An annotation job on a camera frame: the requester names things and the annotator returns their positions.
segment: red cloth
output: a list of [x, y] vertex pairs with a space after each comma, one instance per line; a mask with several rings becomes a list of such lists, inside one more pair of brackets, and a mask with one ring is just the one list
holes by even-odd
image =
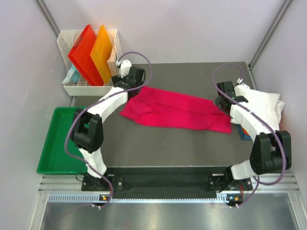
[[120, 114], [143, 126], [231, 133], [230, 117], [213, 101], [150, 87], [143, 87]]

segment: orange cutting board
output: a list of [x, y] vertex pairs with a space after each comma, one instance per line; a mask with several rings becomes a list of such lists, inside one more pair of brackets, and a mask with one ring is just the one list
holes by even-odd
[[107, 35], [105, 27], [100, 27], [94, 47], [91, 51], [91, 58], [100, 74], [104, 83], [108, 84], [112, 74], [107, 64], [112, 52], [112, 43]]

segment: gray wall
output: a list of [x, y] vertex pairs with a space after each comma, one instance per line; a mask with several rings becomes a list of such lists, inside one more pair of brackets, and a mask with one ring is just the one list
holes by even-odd
[[[118, 29], [153, 63], [249, 63], [283, 0], [45, 0], [60, 30]], [[141, 58], [130, 58], [142, 63]]]
[[292, 136], [292, 171], [307, 202], [307, 1], [295, 0], [255, 66], [261, 90], [286, 102], [282, 128]]
[[53, 110], [69, 97], [56, 39], [35, 2], [2, 2], [0, 20], [0, 228], [21, 230], [33, 212]]

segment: green tray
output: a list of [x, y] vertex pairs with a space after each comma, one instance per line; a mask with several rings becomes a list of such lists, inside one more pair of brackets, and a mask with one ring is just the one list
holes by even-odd
[[[77, 108], [59, 107], [54, 110], [43, 152], [37, 167], [38, 173], [77, 174], [87, 171], [84, 162], [68, 156], [64, 151], [65, 138], [71, 127], [73, 114]], [[71, 140], [68, 142], [68, 150], [72, 154], [83, 158]]]

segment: white basket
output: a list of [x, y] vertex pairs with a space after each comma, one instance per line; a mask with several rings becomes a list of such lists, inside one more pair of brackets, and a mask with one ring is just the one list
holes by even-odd
[[[62, 54], [67, 71], [71, 68], [71, 61], [68, 59], [73, 44], [78, 39], [82, 31], [61, 31], [58, 37], [58, 46]], [[115, 47], [117, 58], [122, 56], [119, 36], [117, 30], [107, 30], [107, 34]], [[64, 89], [70, 96], [103, 96], [106, 95], [112, 86], [90, 86], [81, 76], [78, 83], [69, 82], [64, 84]]]

